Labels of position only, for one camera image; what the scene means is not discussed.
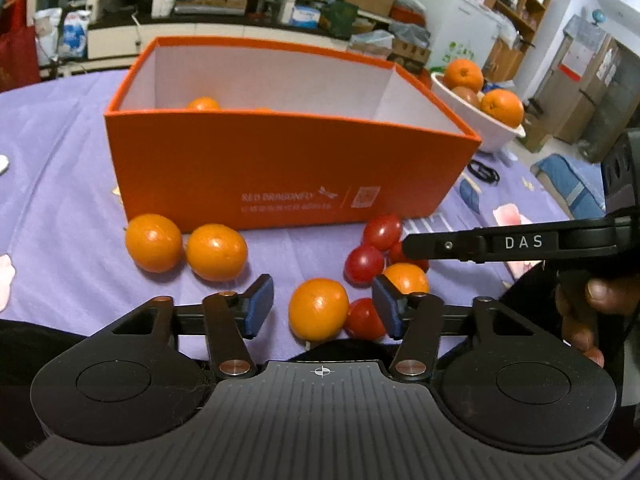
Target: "white refrigerator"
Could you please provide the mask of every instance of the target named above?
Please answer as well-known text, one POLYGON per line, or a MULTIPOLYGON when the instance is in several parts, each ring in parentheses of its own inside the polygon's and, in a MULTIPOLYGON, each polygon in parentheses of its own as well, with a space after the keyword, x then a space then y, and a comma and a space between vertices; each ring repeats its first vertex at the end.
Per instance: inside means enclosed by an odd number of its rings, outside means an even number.
POLYGON ((418 0, 431 33, 428 69, 444 69, 461 57, 484 66, 498 39, 500 18, 475 0, 418 0))

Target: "fruit bowl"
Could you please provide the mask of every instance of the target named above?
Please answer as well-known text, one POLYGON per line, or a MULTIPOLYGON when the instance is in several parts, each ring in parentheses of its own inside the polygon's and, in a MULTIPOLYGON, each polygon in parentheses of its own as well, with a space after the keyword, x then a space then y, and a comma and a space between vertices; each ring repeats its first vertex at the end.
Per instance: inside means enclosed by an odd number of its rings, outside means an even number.
POLYGON ((442 74, 431 74, 434 94, 442 99, 472 130, 482 139, 482 144, 478 148, 481 152, 498 152, 507 142, 516 137, 524 138, 526 133, 522 125, 517 128, 510 128, 506 124, 496 121, 475 106, 467 103, 455 95, 442 83, 442 74))

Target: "hand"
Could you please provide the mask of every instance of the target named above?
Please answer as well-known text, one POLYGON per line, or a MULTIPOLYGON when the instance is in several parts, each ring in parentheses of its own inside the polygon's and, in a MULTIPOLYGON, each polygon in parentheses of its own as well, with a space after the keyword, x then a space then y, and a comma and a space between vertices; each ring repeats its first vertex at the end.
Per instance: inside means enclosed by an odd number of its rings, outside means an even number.
MULTIPOLYGON (((630 316, 640 301, 640 276, 590 280, 584 293, 589 305, 598 312, 630 316)), ((562 315, 562 338, 596 364, 604 366, 604 356, 594 346, 593 332, 577 318, 559 285, 556 287, 556 308, 562 315)))

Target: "table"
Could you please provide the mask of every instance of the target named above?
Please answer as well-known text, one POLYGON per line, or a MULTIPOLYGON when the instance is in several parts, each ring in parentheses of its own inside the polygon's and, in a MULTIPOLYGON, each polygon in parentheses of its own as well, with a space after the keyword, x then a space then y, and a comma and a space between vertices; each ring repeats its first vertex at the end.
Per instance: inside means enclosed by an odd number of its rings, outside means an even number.
MULTIPOLYGON (((116 181, 102 118, 124 74, 91 73, 0 94, 0 153, 11 161, 0 176, 0 254, 8 253, 16 269, 1 317, 89 335, 152 297, 199 303, 216 291, 245 290, 267 272, 274 279, 274 307, 248 342, 254 360, 263 362, 304 351, 287 321, 290 295, 302 281, 339 280, 350 301, 370 295, 342 276, 361 224, 244 232, 249 268, 219 286, 197 279, 187 266, 159 276, 140 271, 124 247, 126 219, 112 193, 116 181)), ((503 155, 476 158, 501 176, 497 186, 476 182, 478 213, 462 198, 461 178, 430 218, 404 222, 406 234, 491 226, 493 211, 511 202, 533 222, 566 219, 525 166, 503 155)), ((460 305, 480 295, 497 298, 513 283, 502 263, 432 262, 428 277, 433 294, 460 305)), ((205 351, 195 341, 180 344, 193 356, 205 351)))

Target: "qr code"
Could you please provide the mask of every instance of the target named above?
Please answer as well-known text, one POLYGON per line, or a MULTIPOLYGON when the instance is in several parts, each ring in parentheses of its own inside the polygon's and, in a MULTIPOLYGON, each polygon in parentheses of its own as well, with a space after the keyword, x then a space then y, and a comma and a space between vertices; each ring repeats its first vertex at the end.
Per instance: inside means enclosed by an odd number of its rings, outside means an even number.
POLYGON ((352 208, 365 208, 371 207, 376 201, 378 193, 380 192, 380 186, 375 187, 361 187, 351 203, 352 208))

